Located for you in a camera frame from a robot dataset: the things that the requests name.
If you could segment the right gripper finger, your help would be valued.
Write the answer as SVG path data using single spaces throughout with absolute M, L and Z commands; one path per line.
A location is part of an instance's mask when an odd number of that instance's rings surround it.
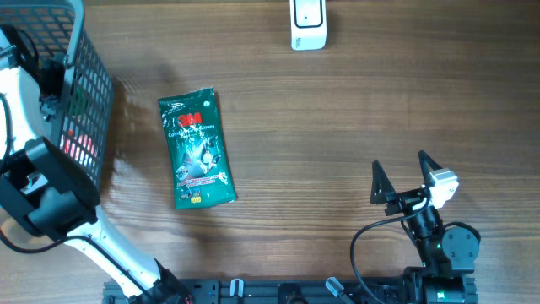
M 372 162 L 372 187 L 370 202 L 387 204 L 396 199 L 396 191 L 378 160 Z
M 435 162 L 424 150 L 420 150 L 418 152 L 418 160 L 424 179 L 424 185 L 432 186 L 434 183 L 429 174 L 432 171 L 440 170 L 441 166 Z

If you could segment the green 3M gloves packet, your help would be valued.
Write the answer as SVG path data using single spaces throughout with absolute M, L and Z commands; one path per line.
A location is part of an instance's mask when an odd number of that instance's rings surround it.
M 175 207 L 204 209 L 235 201 L 214 89 L 160 98 L 158 105 L 170 153 Z

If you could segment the green lid jar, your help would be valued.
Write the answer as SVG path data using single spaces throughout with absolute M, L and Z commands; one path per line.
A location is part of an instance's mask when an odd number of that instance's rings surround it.
M 87 109 L 87 101 L 84 92 L 77 88 L 67 104 L 67 112 L 74 117 L 81 116 Z

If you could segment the red tissue packet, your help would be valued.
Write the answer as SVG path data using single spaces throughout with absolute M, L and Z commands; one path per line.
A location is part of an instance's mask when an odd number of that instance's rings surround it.
M 89 135 L 75 135 L 69 130 L 61 136 L 60 149 L 83 168 L 95 171 L 100 153 Z

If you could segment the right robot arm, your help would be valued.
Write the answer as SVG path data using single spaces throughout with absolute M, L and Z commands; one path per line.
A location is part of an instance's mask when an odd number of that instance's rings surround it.
M 381 163 L 372 163 L 371 203 L 384 204 L 388 216 L 404 216 L 403 226 L 422 262 L 420 267 L 405 268 L 396 279 L 396 302 L 478 303 L 472 274 L 481 236 L 468 224 L 444 223 L 439 214 L 458 189 L 458 177 L 423 150 L 418 152 L 418 160 L 424 183 L 401 193 L 396 192 Z

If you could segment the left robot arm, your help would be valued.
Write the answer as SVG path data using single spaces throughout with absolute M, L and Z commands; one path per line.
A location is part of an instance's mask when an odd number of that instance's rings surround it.
M 41 123 L 54 116 L 65 85 L 65 67 L 40 54 L 24 30 L 1 26 L 1 102 L 6 132 L 1 159 L 1 205 L 32 236 L 51 244 L 23 248 L 40 254 L 68 245 L 103 269 L 129 303 L 190 303 L 190 291 L 156 259 L 139 251 L 107 219 L 91 177 L 47 137 Z

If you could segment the white barcode scanner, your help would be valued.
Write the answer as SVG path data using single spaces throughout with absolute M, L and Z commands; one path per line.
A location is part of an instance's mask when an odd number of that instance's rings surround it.
M 294 51 L 322 49 L 327 42 L 325 0 L 289 0 L 291 48 Z

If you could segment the grey plastic mesh basket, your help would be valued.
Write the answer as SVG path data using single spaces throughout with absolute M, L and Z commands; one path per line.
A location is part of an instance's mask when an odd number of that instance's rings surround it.
M 84 28 L 84 19 L 84 4 L 80 0 L 1 2 L 1 22 L 28 34 L 41 61 L 58 60 L 64 66 L 60 104 L 51 120 L 51 141 L 60 147 L 61 136 L 69 130 L 75 135 L 89 135 L 100 156 L 95 171 L 81 167 L 98 185 L 114 91 L 111 76 Z M 68 102 L 77 88 L 85 94 L 87 109 L 74 117 L 68 113 Z

